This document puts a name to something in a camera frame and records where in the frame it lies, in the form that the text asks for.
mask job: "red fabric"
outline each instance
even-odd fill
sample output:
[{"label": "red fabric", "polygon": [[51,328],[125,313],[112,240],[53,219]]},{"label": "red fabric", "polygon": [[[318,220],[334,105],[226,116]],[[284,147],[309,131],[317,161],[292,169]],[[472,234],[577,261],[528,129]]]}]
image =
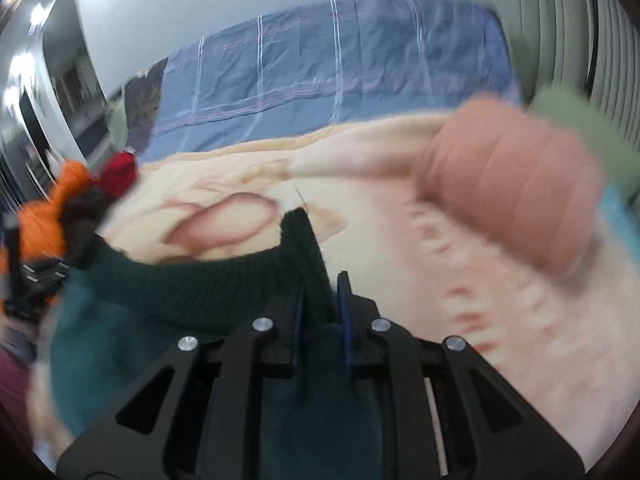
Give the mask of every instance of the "red fabric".
[{"label": "red fabric", "polygon": [[33,438],[27,418],[26,394],[29,387],[29,371],[0,348],[0,402],[14,426],[33,447]]},{"label": "red fabric", "polygon": [[119,153],[111,157],[102,171],[98,186],[117,200],[129,190],[137,177],[136,157],[132,153]]}]

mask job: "light blue fabric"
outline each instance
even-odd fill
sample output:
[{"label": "light blue fabric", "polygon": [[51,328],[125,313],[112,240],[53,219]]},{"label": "light blue fabric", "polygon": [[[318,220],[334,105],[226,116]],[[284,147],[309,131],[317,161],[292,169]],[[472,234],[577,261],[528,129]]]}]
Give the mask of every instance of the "light blue fabric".
[{"label": "light blue fabric", "polygon": [[459,0],[330,0],[175,52],[140,159],[457,107],[479,91],[520,101],[489,10]]},{"label": "light blue fabric", "polygon": [[633,260],[640,266],[640,226],[625,208],[615,188],[607,187],[605,190],[600,202],[600,211]]}]

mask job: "plush blanket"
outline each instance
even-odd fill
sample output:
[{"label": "plush blanket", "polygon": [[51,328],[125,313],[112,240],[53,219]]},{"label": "plush blanket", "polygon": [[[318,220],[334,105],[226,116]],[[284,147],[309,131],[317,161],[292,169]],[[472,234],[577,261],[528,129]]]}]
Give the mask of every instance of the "plush blanket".
[{"label": "plush blanket", "polygon": [[347,270],[357,294],[415,336],[464,336],[590,467],[640,397],[638,268],[604,213],[558,283],[418,200],[412,167],[446,118],[340,124],[147,164],[101,234],[150,264],[229,258],[277,245],[283,213],[305,207],[332,279]]}]

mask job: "dark green sweater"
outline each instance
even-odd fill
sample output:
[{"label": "dark green sweater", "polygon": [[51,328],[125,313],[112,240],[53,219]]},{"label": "dark green sweater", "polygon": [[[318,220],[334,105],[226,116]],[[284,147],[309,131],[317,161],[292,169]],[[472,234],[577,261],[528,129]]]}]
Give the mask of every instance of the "dark green sweater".
[{"label": "dark green sweater", "polygon": [[348,378],[332,291],[302,210],[284,217],[278,247],[241,258],[147,266],[97,238],[88,261],[71,273],[50,358],[54,400],[74,434],[183,335],[228,333],[303,284],[307,358],[292,380],[265,384],[262,477],[380,476],[372,386],[353,388]]}]

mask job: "black metal bracket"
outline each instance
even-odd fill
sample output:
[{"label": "black metal bracket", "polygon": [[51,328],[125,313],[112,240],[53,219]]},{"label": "black metal bracket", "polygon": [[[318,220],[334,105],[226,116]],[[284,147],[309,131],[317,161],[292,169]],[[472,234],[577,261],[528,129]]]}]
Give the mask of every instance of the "black metal bracket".
[{"label": "black metal bracket", "polygon": [[[384,480],[584,477],[571,446],[462,338],[414,338],[354,295],[345,272],[337,295],[345,365],[376,385]],[[271,301],[225,338],[180,339],[62,456],[60,478],[258,479],[262,380],[296,373],[302,297]]]}]

